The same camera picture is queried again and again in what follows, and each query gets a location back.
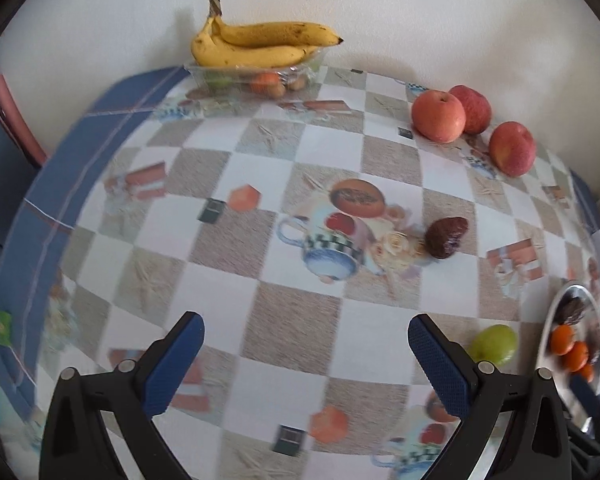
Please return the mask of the small orange mandarin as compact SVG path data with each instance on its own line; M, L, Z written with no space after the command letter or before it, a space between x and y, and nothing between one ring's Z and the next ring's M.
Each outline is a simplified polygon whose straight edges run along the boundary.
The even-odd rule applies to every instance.
M562 357L562 366L569 373L577 373L588 362L588 346L582 340L577 340L571 349Z

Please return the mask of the large orange mandarin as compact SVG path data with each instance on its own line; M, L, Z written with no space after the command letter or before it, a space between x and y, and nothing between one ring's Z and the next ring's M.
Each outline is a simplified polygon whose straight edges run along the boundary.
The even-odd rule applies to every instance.
M572 326L560 324L550 333L548 348L550 348L550 352L552 352L554 356L565 356L571 351L575 342L576 336L574 336Z

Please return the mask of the wrinkled brown date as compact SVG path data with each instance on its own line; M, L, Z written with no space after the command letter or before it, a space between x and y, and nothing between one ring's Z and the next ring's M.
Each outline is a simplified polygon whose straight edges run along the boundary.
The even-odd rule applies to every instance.
M585 304L579 297L567 298L558 304L554 321L558 325L577 325L584 317Z
M446 217L436 220L430 224L424 236L426 251L438 260L450 258L460 248L460 242L467 231L466 218Z
M588 332L585 342L588 346L588 362L594 365L600 360L600 333L596 330Z

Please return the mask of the green jujube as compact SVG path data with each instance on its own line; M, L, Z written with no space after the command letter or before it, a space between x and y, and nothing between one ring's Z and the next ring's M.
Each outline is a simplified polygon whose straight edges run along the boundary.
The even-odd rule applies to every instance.
M518 348L518 337L512 328L504 324L489 326L478 333L468 347L475 362L489 361L496 366L509 362Z

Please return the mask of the round metal plate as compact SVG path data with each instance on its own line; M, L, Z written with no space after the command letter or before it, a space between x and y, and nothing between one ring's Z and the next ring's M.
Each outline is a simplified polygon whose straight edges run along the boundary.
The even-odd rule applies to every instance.
M572 421L588 431L591 416L570 388L571 378L581 378L600 394L600 306L583 284L566 283L550 303L535 367L552 373Z

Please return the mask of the right red apple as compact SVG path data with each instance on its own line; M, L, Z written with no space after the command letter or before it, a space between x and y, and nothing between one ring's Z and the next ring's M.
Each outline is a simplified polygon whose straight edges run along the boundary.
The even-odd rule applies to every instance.
M490 136L489 155L503 174L520 177L534 164L536 143L520 122L502 122Z

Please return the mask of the patterned checkered tablecloth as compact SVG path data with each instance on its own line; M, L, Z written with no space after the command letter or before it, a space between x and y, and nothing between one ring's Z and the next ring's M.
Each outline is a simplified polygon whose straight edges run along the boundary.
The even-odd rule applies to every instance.
M411 127L419 86L322 68L287 103L214 96L185 70L116 84L19 207L0 264L0 434L38 474L54 385L108 372L186 311L206 339L155 423L196 479L411 479L454 430L408 348L428 313L470 344L514 330L533 367L568 281L600 287L573 180L539 150L518 178L487 136ZM424 236L468 220L460 248Z

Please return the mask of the middle dark red apple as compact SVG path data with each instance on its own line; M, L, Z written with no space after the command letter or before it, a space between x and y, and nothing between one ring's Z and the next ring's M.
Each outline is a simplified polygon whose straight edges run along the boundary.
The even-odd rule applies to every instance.
M464 133L483 133L492 120L492 108L486 97L464 84L454 86L449 92L463 105L466 116Z

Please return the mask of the left pale red apple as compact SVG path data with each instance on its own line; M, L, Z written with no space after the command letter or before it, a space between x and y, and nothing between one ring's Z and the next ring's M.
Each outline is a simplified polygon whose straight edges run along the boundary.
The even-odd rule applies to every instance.
M439 144L454 142L466 125L463 104L450 92L425 91L415 99L411 115L415 129L429 141Z

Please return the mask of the clear plastic fruit tray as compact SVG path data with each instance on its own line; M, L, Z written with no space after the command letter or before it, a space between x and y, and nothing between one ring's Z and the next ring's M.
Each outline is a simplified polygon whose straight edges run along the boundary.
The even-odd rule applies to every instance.
M317 81L326 50L315 49L296 65L277 68L201 67L195 62L185 65L199 89L214 96L257 96L273 100L306 90Z

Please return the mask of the lower yellow banana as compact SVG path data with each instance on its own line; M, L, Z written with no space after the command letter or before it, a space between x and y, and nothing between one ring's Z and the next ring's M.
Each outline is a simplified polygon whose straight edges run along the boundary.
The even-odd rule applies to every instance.
M228 44L213 33L214 18L208 20L190 42L195 61L212 68L279 68L294 66L318 50L318 47L275 46L247 48Z

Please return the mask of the yellow banana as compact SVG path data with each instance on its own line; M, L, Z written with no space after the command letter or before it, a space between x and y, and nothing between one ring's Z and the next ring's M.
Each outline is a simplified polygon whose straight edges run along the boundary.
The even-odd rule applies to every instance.
M227 25L222 19L221 0L209 0L209 16L214 18L220 36L237 47L335 47L343 39L330 27L311 22L265 22Z
M195 61L212 68L279 68L294 66L318 50L318 47L275 46L247 48L228 44L213 33L214 18L208 20L190 42Z

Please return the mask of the upper yellow banana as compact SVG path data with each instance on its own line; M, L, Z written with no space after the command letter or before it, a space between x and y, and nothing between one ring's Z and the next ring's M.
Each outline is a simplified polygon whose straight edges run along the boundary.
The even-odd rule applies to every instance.
M222 19L221 0L209 0L209 16L214 18L220 36L237 47L335 47L343 39L330 27L311 22L265 22L227 25Z

